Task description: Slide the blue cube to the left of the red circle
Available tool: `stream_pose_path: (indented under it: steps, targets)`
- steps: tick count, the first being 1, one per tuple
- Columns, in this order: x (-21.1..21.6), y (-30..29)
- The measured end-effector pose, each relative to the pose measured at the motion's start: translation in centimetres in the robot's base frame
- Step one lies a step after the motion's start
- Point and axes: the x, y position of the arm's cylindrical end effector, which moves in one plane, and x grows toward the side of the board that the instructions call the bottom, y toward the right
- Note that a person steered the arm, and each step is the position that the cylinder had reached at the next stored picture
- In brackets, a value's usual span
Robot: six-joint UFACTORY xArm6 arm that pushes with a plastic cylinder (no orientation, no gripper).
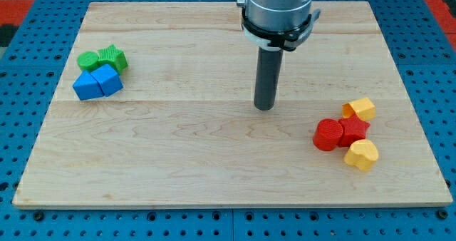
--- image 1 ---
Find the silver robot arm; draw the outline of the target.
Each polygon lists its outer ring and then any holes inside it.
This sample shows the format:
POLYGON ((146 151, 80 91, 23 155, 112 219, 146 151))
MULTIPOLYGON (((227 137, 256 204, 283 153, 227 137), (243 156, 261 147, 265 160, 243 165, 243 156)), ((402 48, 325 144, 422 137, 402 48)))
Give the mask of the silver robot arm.
POLYGON ((283 52, 295 51, 310 36, 321 11, 313 0, 237 0, 242 31, 258 46, 254 105, 274 107, 283 52))

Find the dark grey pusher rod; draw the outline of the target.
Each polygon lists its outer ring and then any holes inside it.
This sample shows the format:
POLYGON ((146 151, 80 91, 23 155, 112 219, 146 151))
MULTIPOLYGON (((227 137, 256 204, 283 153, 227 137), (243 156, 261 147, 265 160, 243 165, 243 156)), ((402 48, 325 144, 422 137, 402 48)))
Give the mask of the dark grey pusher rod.
POLYGON ((256 65, 254 105, 261 111, 274 107, 283 51, 259 48, 256 65))

